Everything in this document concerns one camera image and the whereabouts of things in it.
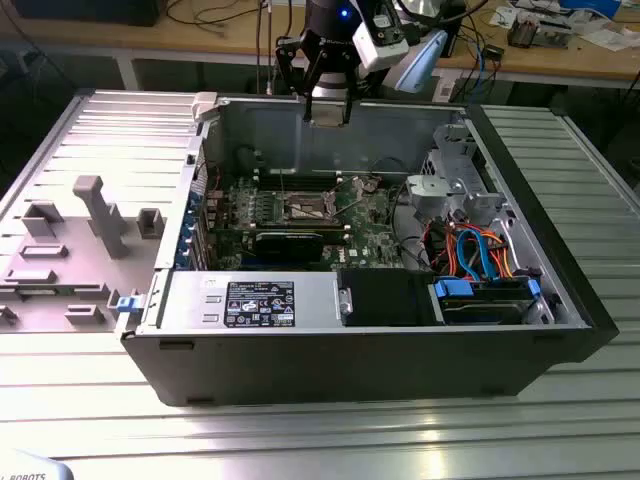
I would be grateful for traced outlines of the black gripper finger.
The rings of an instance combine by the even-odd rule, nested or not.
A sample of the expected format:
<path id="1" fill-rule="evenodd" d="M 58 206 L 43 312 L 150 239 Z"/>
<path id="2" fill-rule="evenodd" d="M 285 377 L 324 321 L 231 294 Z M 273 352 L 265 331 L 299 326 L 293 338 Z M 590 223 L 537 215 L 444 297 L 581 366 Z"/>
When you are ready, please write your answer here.
<path id="1" fill-rule="evenodd" d="M 342 108 L 342 124 L 350 122 L 354 102 L 360 98 L 358 80 L 359 62 L 355 61 L 346 67 L 344 71 L 344 105 Z"/>
<path id="2" fill-rule="evenodd" d="M 293 59 L 301 51 L 307 60 L 304 73 L 293 66 Z M 278 70 L 287 87 L 305 99 L 303 120 L 312 119 L 312 92 L 317 83 L 317 37 L 301 35 L 299 37 L 280 36 L 276 40 L 275 49 Z"/>

